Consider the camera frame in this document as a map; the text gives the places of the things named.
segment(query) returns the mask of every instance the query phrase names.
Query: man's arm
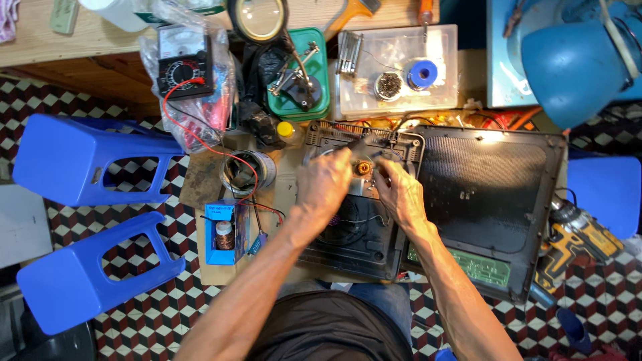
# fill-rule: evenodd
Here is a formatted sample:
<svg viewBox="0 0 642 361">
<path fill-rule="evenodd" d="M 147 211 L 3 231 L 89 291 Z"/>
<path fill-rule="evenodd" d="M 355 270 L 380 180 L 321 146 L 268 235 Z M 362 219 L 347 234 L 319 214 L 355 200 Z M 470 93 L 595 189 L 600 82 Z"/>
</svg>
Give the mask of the man's arm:
<svg viewBox="0 0 642 361">
<path fill-rule="evenodd" d="M 381 160 L 379 198 L 414 243 L 428 275 L 444 330 L 459 360 L 521 360 L 517 348 L 426 219 L 423 187 L 403 168 Z"/>
<path fill-rule="evenodd" d="M 340 150 L 302 169 L 297 205 L 290 209 L 283 228 L 214 298 L 181 343 L 176 361 L 245 358 L 299 254 L 326 227 L 347 194 L 350 154 L 348 149 Z"/>
</svg>

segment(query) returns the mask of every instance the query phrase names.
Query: blue desk lamp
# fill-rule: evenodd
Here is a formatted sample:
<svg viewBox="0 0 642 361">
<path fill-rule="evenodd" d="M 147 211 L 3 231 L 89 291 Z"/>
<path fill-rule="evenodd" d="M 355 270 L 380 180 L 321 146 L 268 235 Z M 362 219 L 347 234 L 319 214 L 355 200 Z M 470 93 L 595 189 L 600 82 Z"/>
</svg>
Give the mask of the blue desk lamp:
<svg viewBox="0 0 642 361">
<path fill-rule="evenodd" d="M 550 12 L 537 13 L 540 3 L 548 4 Z M 617 16 L 609 15 L 598 0 L 542 0 L 538 4 L 524 14 L 525 25 L 519 25 L 521 63 L 546 114 L 560 128 L 572 128 L 593 117 L 635 81 L 642 67 L 642 47 L 636 38 L 642 37 L 642 15 L 636 6 L 623 3 L 610 9 Z M 545 17 L 548 26 L 524 35 L 523 28 L 532 26 L 535 17 Z"/>
</svg>

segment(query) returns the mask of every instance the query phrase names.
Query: jeans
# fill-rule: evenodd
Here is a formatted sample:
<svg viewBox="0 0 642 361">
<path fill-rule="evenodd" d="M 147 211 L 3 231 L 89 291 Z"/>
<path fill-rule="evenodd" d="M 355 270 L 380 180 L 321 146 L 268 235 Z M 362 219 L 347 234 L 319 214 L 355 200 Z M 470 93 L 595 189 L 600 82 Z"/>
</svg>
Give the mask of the jeans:
<svg viewBox="0 0 642 361">
<path fill-rule="evenodd" d="M 317 279 L 308 279 L 296 283 L 286 283 L 279 290 L 278 298 L 303 292 L 329 290 L 330 283 Z M 410 328 L 412 326 L 412 311 L 408 288 L 393 283 L 355 283 L 348 290 L 348 294 L 362 299 L 387 314 L 399 327 L 403 335 L 412 346 Z"/>
</svg>

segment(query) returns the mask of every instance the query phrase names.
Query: person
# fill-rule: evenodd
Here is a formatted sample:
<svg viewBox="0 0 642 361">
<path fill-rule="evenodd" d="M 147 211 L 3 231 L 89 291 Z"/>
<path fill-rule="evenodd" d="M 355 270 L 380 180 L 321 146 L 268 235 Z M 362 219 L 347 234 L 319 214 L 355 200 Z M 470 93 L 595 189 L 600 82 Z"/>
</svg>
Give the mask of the person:
<svg viewBox="0 0 642 361">
<path fill-rule="evenodd" d="M 312 283 L 308 292 L 300 287 L 294 294 L 282 287 L 299 254 L 325 229 L 346 196 L 352 179 L 350 156 L 344 148 L 302 167 L 297 204 L 281 230 L 213 299 L 182 341 L 175 360 L 412 358 L 412 314 L 407 294 L 398 297 L 401 286 L 353 285 L 346 293 Z M 379 198 L 417 249 L 456 357 L 521 360 L 502 325 L 444 247 L 435 225 L 426 219 L 421 184 L 392 161 L 382 159 L 378 168 L 374 178 Z"/>
</svg>

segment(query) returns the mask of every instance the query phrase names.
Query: clear plastic box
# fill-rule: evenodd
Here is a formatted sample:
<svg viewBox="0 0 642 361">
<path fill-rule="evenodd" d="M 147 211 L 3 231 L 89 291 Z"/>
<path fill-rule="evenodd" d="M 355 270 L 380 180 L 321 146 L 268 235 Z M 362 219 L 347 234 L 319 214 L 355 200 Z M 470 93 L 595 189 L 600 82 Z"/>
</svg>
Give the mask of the clear plastic box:
<svg viewBox="0 0 642 361">
<path fill-rule="evenodd" d="M 357 77 L 342 76 L 339 84 L 341 113 L 346 118 L 457 106 L 457 25 L 428 26 L 426 43 L 422 26 L 355 32 L 363 34 Z M 414 91 L 406 77 L 412 65 L 423 59 L 435 63 L 437 79 L 426 90 Z M 382 101 L 374 94 L 374 82 L 386 71 L 396 71 L 404 80 L 396 101 Z"/>
</svg>

